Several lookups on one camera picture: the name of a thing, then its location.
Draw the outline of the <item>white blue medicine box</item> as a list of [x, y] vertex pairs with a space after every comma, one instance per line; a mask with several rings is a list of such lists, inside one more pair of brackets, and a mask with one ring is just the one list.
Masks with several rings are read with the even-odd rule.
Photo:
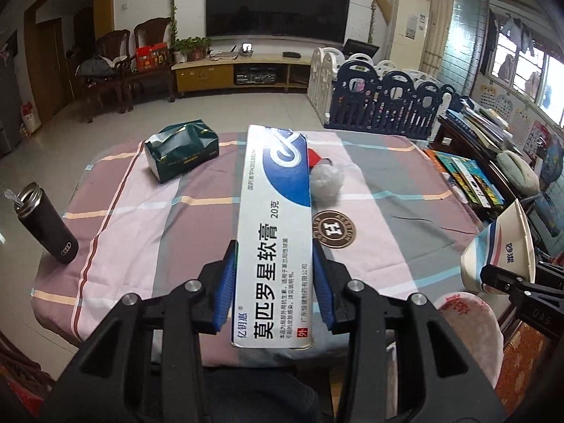
[[241, 184], [231, 342], [307, 349], [313, 342], [313, 238], [306, 137], [251, 125]]

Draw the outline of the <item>white paper cup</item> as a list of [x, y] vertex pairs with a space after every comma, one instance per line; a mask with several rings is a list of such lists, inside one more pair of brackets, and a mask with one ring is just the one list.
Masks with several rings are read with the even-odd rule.
[[526, 282], [535, 282], [533, 237], [521, 202], [509, 205], [473, 239], [461, 257], [461, 276], [467, 290], [501, 294], [480, 276], [487, 264], [509, 271]]

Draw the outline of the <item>white plastic bag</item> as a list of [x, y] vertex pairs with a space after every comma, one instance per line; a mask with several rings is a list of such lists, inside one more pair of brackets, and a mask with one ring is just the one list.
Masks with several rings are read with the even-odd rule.
[[330, 159], [321, 159], [310, 172], [310, 188], [316, 200], [330, 200], [338, 196], [344, 184], [344, 171]]

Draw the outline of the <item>orange patterned chair cushion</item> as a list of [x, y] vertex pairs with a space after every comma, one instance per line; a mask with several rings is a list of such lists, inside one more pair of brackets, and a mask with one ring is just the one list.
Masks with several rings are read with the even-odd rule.
[[522, 403], [550, 341], [522, 323], [504, 346], [502, 369], [495, 387], [507, 415]]

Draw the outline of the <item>plaid pink grey tablecloth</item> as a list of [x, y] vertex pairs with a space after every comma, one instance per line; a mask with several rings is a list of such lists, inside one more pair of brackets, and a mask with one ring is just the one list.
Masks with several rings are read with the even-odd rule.
[[[480, 231], [436, 164], [402, 136], [308, 132], [344, 176], [314, 218], [342, 219], [326, 255], [384, 295], [430, 300], [461, 291], [460, 261]], [[246, 137], [220, 135], [219, 155], [160, 183], [137, 144], [111, 148], [86, 170], [65, 225], [78, 240], [71, 264], [41, 259], [31, 291], [39, 324], [79, 345], [127, 293], [167, 294], [224, 256], [236, 236]]]

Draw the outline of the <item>green grey cushion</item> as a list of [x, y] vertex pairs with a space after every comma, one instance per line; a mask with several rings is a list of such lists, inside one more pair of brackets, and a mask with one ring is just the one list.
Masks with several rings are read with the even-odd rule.
[[523, 196], [540, 193], [539, 179], [524, 159], [512, 151], [503, 151], [496, 156], [497, 164], [509, 183]]

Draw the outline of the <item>red wrapper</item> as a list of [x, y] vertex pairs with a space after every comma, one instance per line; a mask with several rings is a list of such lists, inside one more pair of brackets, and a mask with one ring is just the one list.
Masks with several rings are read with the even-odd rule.
[[333, 164], [330, 159], [322, 158], [312, 148], [308, 149], [308, 163], [309, 163], [309, 169], [310, 170], [313, 170], [314, 167], [316, 167], [317, 165], [320, 165], [320, 164], [321, 165], [332, 165]]

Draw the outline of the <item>stack of books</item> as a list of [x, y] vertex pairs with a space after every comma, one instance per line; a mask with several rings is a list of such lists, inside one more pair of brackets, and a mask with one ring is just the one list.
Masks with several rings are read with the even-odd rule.
[[491, 184], [492, 191], [502, 197], [501, 205], [491, 207], [490, 217], [493, 217], [493, 213], [500, 214], [515, 200], [521, 199], [508, 178], [502, 173], [491, 151], [485, 149], [477, 142], [477, 139], [473, 139], [469, 132], [466, 132], [449, 116], [437, 116], [436, 124], [438, 124], [438, 130], [431, 138], [429, 147], [434, 151], [474, 160]]

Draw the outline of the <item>dark green tissue pack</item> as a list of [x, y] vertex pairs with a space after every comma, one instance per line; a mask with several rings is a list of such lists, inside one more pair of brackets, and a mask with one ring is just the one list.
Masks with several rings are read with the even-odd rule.
[[148, 166], [161, 182], [168, 182], [219, 156], [218, 135], [203, 120], [164, 127], [144, 140]]

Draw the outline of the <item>navy white baby fence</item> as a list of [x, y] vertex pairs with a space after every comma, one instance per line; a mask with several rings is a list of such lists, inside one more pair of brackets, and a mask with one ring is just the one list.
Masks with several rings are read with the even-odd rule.
[[429, 74], [335, 48], [314, 50], [307, 97], [327, 129], [410, 140], [429, 140], [438, 117], [461, 103], [453, 86]]

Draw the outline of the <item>black tumbler with straw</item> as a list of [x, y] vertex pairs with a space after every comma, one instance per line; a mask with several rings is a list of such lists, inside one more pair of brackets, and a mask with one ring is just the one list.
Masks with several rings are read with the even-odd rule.
[[58, 263], [70, 264], [75, 259], [78, 240], [65, 225], [42, 187], [31, 182], [19, 193], [5, 189], [4, 197], [12, 202], [19, 222]]

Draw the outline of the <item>wooden tv cabinet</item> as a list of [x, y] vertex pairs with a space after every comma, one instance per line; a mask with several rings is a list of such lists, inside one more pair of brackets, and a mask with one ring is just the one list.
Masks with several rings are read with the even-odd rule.
[[177, 92], [185, 94], [231, 89], [275, 89], [305, 92], [311, 60], [284, 55], [231, 55], [177, 63], [171, 68]]

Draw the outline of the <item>potted green plant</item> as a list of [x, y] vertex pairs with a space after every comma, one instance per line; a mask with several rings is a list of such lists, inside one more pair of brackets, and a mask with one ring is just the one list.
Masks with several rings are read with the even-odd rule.
[[175, 62], [203, 60], [207, 57], [211, 39], [208, 37], [193, 36], [175, 39], [172, 43]]

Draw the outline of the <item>red gift box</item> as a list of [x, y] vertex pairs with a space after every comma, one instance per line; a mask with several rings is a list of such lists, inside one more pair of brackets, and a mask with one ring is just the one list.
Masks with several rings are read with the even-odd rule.
[[139, 72], [162, 68], [170, 64], [168, 44], [158, 44], [136, 48], [136, 65]]

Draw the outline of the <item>white standing air conditioner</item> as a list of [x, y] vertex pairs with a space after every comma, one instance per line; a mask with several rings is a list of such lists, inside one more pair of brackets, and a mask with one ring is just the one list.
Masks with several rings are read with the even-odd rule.
[[393, 0], [384, 58], [399, 69], [419, 70], [429, 21], [430, 0]]

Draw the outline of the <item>black television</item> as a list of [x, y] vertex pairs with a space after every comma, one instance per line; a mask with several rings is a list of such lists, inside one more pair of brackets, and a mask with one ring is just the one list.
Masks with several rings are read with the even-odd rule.
[[209, 37], [269, 35], [344, 40], [350, 0], [206, 0]]

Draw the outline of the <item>beige curtain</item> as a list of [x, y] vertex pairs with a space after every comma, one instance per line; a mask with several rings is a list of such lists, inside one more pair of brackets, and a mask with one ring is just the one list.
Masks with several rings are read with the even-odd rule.
[[430, 0], [421, 70], [437, 78], [446, 49], [454, 0]]

